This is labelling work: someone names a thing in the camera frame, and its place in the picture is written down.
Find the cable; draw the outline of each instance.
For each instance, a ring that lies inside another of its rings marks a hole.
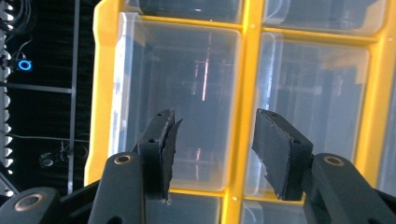
[[[26,45],[28,45],[30,42],[32,42],[32,41],[33,41],[33,37],[32,37],[32,35],[29,34],[29,40],[26,41],[26,42],[24,42],[24,43],[20,46],[20,48],[18,49],[18,51],[14,52],[14,53],[11,55],[11,60],[14,59],[14,56],[15,56],[15,60],[18,60],[19,57],[20,57],[20,54],[22,55],[22,58],[25,59],[26,56],[25,56],[24,53],[22,52],[22,49],[23,49]]]
[[[57,141],[70,141],[68,138],[60,138],[60,137],[48,137],[48,136],[22,136],[22,135],[17,135],[14,133],[6,133],[5,131],[0,129],[0,133],[3,134],[3,136],[11,136],[11,137],[16,137],[16,138],[21,138],[21,139],[45,139],[45,140],[57,140]],[[82,142],[82,143],[89,143],[90,141],[88,140],[81,140],[81,139],[75,139],[75,142]]]
[[[6,13],[11,14],[12,10],[6,9]],[[35,27],[35,15],[32,13],[31,0],[20,0],[19,11],[11,21],[0,18],[0,29],[6,35],[23,35],[29,33]]]

